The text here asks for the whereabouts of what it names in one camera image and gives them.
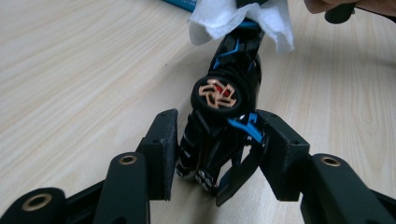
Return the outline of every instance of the hand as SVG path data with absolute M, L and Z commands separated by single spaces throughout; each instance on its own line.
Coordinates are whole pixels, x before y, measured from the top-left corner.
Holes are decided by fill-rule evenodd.
M 311 13 L 328 11 L 340 4 L 356 2 L 356 7 L 379 14 L 396 16 L 396 0 L 304 0 Z

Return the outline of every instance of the blue clip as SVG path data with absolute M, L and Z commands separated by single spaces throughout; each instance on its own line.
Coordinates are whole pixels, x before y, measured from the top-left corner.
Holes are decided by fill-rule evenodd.
M 231 126 L 248 133 L 258 143 L 262 142 L 262 133 L 253 125 L 257 122 L 257 114 L 250 113 L 247 124 L 240 123 L 235 119 L 228 119 L 228 122 Z

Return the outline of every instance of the white tissue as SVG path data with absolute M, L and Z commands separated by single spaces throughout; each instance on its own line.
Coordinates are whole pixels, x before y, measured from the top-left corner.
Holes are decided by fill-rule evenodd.
M 287 0 L 268 0 L 236 8 L 234 0 L 200 0 L 190 18 L 190 39 L 194 45 L 219 39 L 235 29 L 244 18 L 257 22 L 276 42 L 276 52 L 294 49 Z

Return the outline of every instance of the wooden table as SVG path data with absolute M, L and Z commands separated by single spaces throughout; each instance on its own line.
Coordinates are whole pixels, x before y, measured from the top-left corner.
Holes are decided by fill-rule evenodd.
M 103 180 L 166 109 L 182 134 L 219 44 L 193 46 L 189 16 L 160 0 L 0 3 L 0 214 L 33 189 L 68 197 Z M 293 52 L 262 42 L 259 108 L 395 198 L 396 24 L 357 10 L 331 25 L 303 1 L 290 17 Z M 193 182 L 175 177 L 172 193 L 151 202 L 152 223 L 303 223 L 300 203 L 278 202 L 260 171 L 220 208 Z

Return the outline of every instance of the paper towel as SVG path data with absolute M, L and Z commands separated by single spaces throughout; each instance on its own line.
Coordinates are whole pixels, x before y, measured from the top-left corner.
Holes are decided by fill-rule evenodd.
M 257 22 L 265 34 L 276 43 L 276 52 L 294 49 L 293 33 L 287 0 L 268 0 L 241 8 L 234 0 L 200 0 L 190 18 L 190 39 L 194 45 L 222 38 L 237 27 L 245 18 Z

